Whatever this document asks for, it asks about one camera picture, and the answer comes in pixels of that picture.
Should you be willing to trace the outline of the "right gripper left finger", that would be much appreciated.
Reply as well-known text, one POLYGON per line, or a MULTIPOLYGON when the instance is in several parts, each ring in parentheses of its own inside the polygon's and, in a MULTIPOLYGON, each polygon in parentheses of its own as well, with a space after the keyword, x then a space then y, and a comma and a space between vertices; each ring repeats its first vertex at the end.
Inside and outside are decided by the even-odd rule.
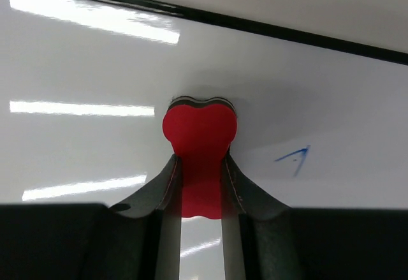
POLYGON ((178 279, 182 162, 111 207, 1 206, 2 279, 178 279))

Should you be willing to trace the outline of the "red whiteboard eraser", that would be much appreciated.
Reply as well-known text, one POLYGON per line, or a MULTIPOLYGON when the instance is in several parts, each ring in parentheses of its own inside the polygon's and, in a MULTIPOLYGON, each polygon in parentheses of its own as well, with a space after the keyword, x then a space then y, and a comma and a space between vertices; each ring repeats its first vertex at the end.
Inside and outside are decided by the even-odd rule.
POLYGON ((237 114, 224 98, 173 99, 163 134, 182 163, 182 217, 221 218, 221 163, 237 133, 237 114))

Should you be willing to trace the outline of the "white board with black frame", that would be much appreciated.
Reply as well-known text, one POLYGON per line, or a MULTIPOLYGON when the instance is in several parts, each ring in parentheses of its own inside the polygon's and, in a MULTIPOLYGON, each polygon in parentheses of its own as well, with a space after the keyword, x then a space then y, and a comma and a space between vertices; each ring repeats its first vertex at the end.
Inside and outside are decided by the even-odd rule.
MULTIPOLYGON (((150 0, 1 0, 1 206, 111 207, 165 167, 173 99, 224 98, 226 156, 294 208, 407 211, 407 54, 150 0)), ((178 279, 226 279, 184 218, 178 279)))

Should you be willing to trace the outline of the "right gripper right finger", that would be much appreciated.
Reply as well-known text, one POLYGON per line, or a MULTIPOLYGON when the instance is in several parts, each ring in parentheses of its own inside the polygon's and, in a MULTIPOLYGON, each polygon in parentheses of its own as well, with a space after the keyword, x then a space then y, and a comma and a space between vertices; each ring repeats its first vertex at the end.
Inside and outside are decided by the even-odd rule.
POLYGON ((294 208, 221 163, 226 279, 406 279, 407 211, 294 208))

